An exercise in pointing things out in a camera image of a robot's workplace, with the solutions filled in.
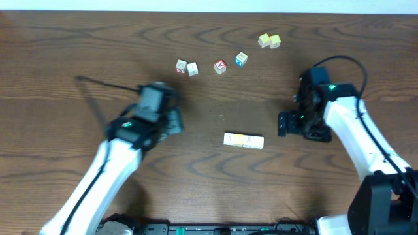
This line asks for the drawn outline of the blue edged block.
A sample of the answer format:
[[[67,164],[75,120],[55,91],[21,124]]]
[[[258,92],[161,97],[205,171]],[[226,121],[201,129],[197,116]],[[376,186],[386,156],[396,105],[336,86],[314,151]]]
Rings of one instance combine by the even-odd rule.
[[[239,67],[243,67],[244,64],[247,62],[248,60],[248,56],[244,53],[244,52],[240,52],[236,57],[235,57],[235,63],[239,66]]]

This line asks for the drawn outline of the white letter block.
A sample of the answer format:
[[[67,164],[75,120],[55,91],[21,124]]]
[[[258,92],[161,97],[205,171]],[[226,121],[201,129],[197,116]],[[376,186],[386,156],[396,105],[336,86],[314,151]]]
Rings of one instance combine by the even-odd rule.
[[[194,76],[194,75],[197,75],[199,73],[199,68],[198,68],[198,66],[195,62],[188,63],[186,66],[187,66],[188,74],[190,76]]]

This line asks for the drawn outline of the soccer ball wooden block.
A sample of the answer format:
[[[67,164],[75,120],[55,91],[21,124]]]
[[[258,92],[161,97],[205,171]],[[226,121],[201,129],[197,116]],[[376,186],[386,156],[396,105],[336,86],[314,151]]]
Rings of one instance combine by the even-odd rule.
[[[228,146],[233,146],[234,145],[234,137],[235,137],[234,133],[224,133],[223,144],[228,145]]]

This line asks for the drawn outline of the red A block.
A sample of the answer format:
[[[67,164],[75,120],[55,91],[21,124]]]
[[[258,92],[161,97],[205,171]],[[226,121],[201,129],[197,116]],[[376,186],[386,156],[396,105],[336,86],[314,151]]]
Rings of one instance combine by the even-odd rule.
[[[227,65],[224,62],[224,60],[220,59],[219,61],[216,61],[214,63],[214,70],[218,73],[218,74],[222,74],[227,70]]]

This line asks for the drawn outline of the yellow number wooden block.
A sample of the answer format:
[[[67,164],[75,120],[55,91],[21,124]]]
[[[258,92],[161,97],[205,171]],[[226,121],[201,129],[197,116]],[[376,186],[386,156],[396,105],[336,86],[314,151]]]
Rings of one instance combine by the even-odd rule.
[[[244,145],[245,136],[243,134],[234,134],[233,146],[242,147]]]

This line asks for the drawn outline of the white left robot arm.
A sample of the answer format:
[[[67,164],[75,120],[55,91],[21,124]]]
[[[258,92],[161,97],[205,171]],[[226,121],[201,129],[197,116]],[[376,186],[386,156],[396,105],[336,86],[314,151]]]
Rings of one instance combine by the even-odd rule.
[[[184,130],[177,107],[161,117],[162,126],[136,117],[115,119],[81,182],[39,233],[95,234],[117,192],[139,168],[143,155],[167,136]]]

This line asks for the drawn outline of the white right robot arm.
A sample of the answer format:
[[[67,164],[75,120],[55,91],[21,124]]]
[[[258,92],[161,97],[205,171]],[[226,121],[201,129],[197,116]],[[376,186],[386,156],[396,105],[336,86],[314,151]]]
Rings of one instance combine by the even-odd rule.
[[[317,220],[318,234],[416,234],[417,171],[386,141],[352,84],[300,87],[298,110],[280,112],[278,134],[330,142],[336,134],[359,187],[347,212]]]

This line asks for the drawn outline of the plain wooden block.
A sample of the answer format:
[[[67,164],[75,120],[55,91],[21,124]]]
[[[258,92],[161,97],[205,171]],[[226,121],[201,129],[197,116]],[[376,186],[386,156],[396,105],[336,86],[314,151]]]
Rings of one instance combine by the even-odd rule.
[[[254,148],[263,149],[264,147],[264,137],[263,136],[253,136],[252,145]]]

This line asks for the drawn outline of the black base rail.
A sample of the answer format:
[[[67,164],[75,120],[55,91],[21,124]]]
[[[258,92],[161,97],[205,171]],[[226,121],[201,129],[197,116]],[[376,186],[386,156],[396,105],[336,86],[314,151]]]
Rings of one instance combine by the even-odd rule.
[[[96,234],[132,235],[246,235],[246,234],[305,234],[318,233],[311,222],[288,217],[275,223],[171,223],[168,220],[140,218],[114,214],[101,221]]]

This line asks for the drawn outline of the pale yellow block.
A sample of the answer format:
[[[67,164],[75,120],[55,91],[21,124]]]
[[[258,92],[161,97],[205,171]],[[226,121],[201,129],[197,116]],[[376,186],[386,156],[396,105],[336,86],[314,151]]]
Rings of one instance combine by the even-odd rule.
[[[259,36],[258,44],[260,47],[265,48],[270,45],[270,36],[267,33],[264,33]]]

